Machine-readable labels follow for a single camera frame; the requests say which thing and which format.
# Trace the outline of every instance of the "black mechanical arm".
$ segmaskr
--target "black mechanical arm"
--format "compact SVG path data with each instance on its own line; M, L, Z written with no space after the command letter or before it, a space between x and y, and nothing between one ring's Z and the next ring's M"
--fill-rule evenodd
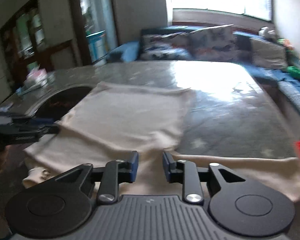
M50 119L0 112L3 115L11 122L0 124L0 152L7 145L34 143L45 134L59 133L59 127Z

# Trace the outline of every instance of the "logo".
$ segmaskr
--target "logo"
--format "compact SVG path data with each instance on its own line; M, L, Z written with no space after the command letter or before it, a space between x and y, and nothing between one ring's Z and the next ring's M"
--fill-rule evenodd
M149 203L149 204L151 204L152 202L154 202L154 199L148 198L148 199L146 199L146 202Z
M34 139L34 136L23 136L23 137L17 137L16 140L29 140Z

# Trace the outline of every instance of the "beige towel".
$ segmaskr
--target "beige towel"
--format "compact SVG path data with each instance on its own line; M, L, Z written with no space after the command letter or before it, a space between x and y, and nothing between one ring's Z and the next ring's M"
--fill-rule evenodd
M131 150L137 150L137 180L122 184L120 193L180 195L182 186L165 180L162 152L178 145L191 96L191 90L98 84L64 116L59 135L44 136L26 149L32 169L24 185L30 187L82 163L105 166L108 161L125 159ZM175 159L190 160L199 167L221 163L281 191L293 201L300 199L297 158L269 160L172 153Z

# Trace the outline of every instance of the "glass door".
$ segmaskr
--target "glass door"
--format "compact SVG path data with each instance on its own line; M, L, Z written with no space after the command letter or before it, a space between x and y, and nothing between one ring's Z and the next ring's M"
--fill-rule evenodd
M80 0L92 62L117 47L111 0Z

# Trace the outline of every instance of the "table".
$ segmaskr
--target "table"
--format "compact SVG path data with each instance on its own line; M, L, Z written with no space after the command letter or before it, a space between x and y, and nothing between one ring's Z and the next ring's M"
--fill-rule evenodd
M191 87L196 98L184 123L177 151L181 154L226 157L294 157L291 137L279 110L245 69L237 64L196 61L136 61L87 66L55 72L55 81L13 102L10 111L31 114L58 91L95 87L100 81L161 88ZM27 170L24 156L10 154L0 175L0 213L21 190Z

